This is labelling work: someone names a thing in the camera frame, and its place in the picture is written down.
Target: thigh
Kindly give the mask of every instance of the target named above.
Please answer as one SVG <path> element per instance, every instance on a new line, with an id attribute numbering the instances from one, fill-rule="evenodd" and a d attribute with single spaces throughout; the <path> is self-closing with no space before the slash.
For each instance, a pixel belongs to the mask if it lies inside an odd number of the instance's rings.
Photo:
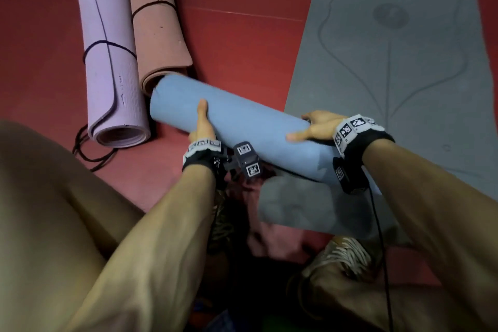
<path id="1" fill-rule="evenodd" d="M 0 122 L 0 330 L 61 328 L 141 216 L 64 148 Z"/>

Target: person's right hand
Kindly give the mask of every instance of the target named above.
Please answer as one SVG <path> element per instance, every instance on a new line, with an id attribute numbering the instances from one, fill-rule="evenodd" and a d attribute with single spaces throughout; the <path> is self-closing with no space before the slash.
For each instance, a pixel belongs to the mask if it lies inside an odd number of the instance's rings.
<path id="1" fill-rule="evenodd" d="M 337 125 L 347 117 L 326 110 L 315 110 L 314 112 L 303 114 L 301 118 L 311 122 L 310 127 L 303 131 L 287 134 L 286 138 L 288 141 L 301 142 L 306 139 L 333 139 Z"/>

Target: person's left arm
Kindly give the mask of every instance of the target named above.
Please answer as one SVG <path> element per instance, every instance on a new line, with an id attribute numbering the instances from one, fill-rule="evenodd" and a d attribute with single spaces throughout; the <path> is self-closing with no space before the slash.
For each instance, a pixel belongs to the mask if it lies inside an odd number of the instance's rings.
<path id="1" fill-rule="evenodd" d="M 216 139 L 206 113 L 202 100 L 191 141 Z M 121 242 L 65 330 L 183 330 L 204 270 L 215 183 L 209 168 L 186 167 Z"/>

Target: hand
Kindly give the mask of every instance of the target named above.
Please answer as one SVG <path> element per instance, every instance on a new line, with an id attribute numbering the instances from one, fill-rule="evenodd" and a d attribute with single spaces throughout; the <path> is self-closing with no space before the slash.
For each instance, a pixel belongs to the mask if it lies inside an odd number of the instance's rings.
<path id="1" fill-rule="evenodd" d="M 190 143 L 203 138 L 216 140 L 215 129 L 208 120 L 208 102 L 205 99 L 197 105 L 197 129 L 188 136 Z"/>
<path id="2" fill-rule="evenodd" d="M 303 114 L 301 118 L 311 122 L 311 126 L 306 130 L 287 134 L 288 141 L 301 142 L 306 139 L 332 139 L 337 125 L 347 117 L 326 110 L 315 110 L 314 112 Z"/>

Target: purple rolled yoga mat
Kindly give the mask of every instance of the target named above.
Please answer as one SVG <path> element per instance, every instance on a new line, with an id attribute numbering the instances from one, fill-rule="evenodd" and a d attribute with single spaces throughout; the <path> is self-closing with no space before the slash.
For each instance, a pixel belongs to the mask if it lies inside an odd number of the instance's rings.
<path id="1" fill-rule="evenodd" d="M 85 47 L 88 135 L 124 148 L 150 137 L 139 88 L 129 0 L 78 0 Z"/>

